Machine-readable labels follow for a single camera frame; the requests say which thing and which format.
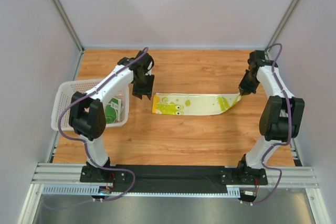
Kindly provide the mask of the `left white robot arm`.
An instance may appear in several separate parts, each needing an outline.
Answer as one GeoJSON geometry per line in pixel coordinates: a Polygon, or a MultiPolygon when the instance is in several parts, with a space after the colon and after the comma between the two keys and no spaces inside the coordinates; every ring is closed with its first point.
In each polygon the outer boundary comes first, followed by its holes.
{"type": "Polygon", "coordinates": [[[110,183],[115,175],[125,174],[126,169],[114,168],[104,148],[102,134],[106,129],[105,107],[123,88],[133,85],[132,95],[141,99],[152,96],[154,60],[147,49],[136,57],[124,57],[114,70],[97,86],[86,92],[75,92],[68,107],[69,125],[83,142],[87,154],[86,165],[81,171],[81,182],[110,183]]]}

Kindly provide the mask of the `lime yellow towel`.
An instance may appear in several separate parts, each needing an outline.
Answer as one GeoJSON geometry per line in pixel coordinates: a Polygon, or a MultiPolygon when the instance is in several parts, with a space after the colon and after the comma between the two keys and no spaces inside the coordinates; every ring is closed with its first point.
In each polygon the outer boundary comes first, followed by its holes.
{"type": "Polygon", "coordinates": [[[156,93],[153,97],[152,113],[184,116],[218,115],[232,108],[241,98],[239,93],[156,93]]]}

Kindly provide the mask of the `green dinosaur pattern towel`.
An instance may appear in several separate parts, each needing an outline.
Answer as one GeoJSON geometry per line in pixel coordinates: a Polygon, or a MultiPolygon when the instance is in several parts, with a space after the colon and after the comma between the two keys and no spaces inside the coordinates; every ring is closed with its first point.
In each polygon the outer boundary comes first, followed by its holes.
{"type": "Polygon", "coordinates": [[[104,109],[106,123],[112,124],[119,122],[121,120],[122,111],[122,100],[118,98],[112,98],[104,109]]]}

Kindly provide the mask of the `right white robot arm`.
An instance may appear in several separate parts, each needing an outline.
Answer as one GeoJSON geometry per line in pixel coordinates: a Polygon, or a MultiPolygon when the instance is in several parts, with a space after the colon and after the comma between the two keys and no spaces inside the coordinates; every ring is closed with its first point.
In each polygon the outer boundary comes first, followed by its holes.
{"type": "Polygon", "coordinates": [[[247,62],[248,69],[239,84],[240,94],[256,93],[258,86],[262,86],[268,98],[259,120],[260,138],[237,165],[239,179],[254,182],[266,176],[267,162],[274,152],[298,135],[305,102],[288,90],[277,63],[266,59],[265,51],[252,51],[247,62]]]}

